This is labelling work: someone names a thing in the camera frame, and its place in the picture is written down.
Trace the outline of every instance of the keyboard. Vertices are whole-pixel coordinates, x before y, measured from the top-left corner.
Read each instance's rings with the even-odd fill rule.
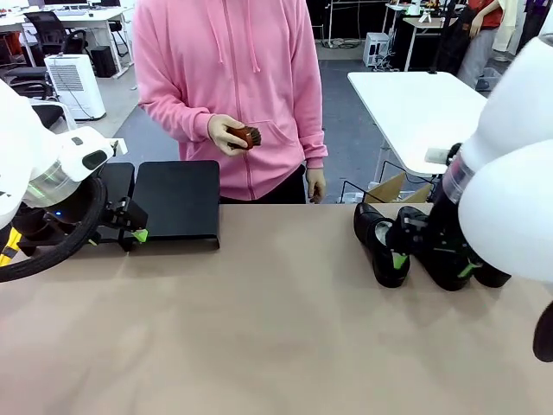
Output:
[[[56,10],[56,16],[83,16],[86,14],[84,10]]]

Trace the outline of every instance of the orange shirt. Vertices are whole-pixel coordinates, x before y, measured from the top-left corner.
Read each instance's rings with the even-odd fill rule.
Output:
[[[468,6],[476,10],[478,13],[484,9],[488,4],[493,0],[468,0]],[[484,22],[482,23],[482,28],[495,29],[498,28],[501,24],[501,19],[503,19],[503,9],[499,6],[492,13],[488,13],[484,16]]]

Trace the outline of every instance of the black bag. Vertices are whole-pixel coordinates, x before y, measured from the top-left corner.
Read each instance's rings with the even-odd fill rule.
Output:
[[[442,32],[443,40],[440,46],[436,69],[456,75],[470,44],[470,28],[476,17],[476,10],[465,7],[455,23]]]

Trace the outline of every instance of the chair backrest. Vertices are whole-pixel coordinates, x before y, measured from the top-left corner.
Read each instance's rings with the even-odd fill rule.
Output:
[[[36,40],[42,52],[46,54],[58,54],[61,45],[67,38],[67,32],[53,11],[35,11],[25,13],[36,29]]]
[[[100,6],[104,7],[121,7],[120,0],[102,0]]]

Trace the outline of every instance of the person's left hand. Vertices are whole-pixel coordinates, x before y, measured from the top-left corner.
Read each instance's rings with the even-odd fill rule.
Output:
[[[480,32],[480,29],[482,29],[482,23],[484,22],[484,17],[480,15],[476,15],[476,17],[473,19],[473,23],[470,26],[470,33],[468,34],[471,39],[474,39],[476,35]]]
[[[319,204],[327,194],[327,181],[323,169],[308,169],[308,196],[311,203]]]

